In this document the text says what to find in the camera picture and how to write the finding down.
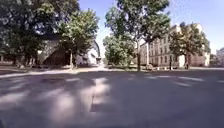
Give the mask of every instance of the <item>tree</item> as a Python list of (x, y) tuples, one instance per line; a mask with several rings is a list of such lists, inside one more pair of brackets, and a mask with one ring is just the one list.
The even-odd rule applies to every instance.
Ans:
[(106, 48), (106, 59), (113, 65), (129, 65), (134, 58), (134, 43), (131, 40), (123, 40), (113, 35), (107, 36), (104, 40)]
[(190, 56), (210, 52), (209, 41), (197, 24), (180, 24), (180, 31), (170, 34), (170, 50), (176, 56), (185, 56), (185, 66), (190, 66)]
[(140, 70), (141, 40), (152, 43), (168, 32), (170, 19), (164, 10), (169, 0), (117, 0), (117, 6), (106, 14), (106, 26), (116, 37), (128, 35), (137, 44)]
[(73, 12), (69, 18), (67, 23), (62, 22), (60, 25), (64, 37), (61, 46), (68, 47), (73, 68), (73, 63), (76, 63), (74, 56), (85, 54), (95, 41), (99, 19), (92, 10)]
[(23, 63), (37, 56), (42, 37), (58, 33), (59, 22), (80, 10), (77, 0), (1, 0), (0, 5), (2, 49)]

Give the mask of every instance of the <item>sky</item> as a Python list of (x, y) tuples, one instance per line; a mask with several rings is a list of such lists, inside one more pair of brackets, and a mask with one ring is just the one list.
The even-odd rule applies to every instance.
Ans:
[[(110, 34), (105, 27), (105, 15), (115, 0), (79, 0), (82, 10), (92, 9), (100, 18), (96, 42), (104, 57), (103, 39)], [(224, 47), (224, 0), (170, 0), (171, 25), (186, 23), (200, 23), (210, 41), (212, 53)]]

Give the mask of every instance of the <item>road marking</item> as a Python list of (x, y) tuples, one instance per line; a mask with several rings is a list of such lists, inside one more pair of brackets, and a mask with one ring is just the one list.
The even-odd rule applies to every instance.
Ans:
[(203, 82), (204, 80), (201, 78), (192, 78), (192, 77), (179, 77), (180, 79), (185, 79), (185, 80), (192, 80), (192, 81), (198, 81), (198, 82)]
[(220, 80), (219, 83), (224, 83), (224, 80)]
[(192, 85), (190, 84), (186, 84), (186, 83), (179, 83), (179, 82), (174, 82), (174, 84), (180, 85), (180, 86), (184, 86), (184, 87), (191, 87)]

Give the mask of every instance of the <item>pavement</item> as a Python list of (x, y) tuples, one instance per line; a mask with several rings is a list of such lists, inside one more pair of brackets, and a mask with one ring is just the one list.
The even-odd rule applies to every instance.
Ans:
[(222, 70), (0, 75), (4, 128), (223, 128), (223, 119)]

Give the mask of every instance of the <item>window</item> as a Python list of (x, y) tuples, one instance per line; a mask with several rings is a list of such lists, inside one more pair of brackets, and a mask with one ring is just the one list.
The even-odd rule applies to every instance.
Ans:
[(165, 63), (167, 63), (167, 56), (165, 56)]
[(163, 57), (162, 56), (161, 56), (160, 60), (161, 60), (161, 63), (163, 63)]
[(164, 47), (164, 51), (165, 51), (165, 53), (167, 53), (167, 49), (166, 49), (166, 47)]
[(160, 53), (163, 54), (163, 48), (160, 48)]
[(178, 57), (177, 57), (177, 56), (175, 56), (174, 58), (175, 58), (175, 59), (174, 59), (174, 61), (175, 61), (175, 62), (177, 62), (177, 61), (178, 61)]
[(173, 61), (173, 57), (172, 57), (172, 55), (170, 55), (170, 62), (172, 62)]

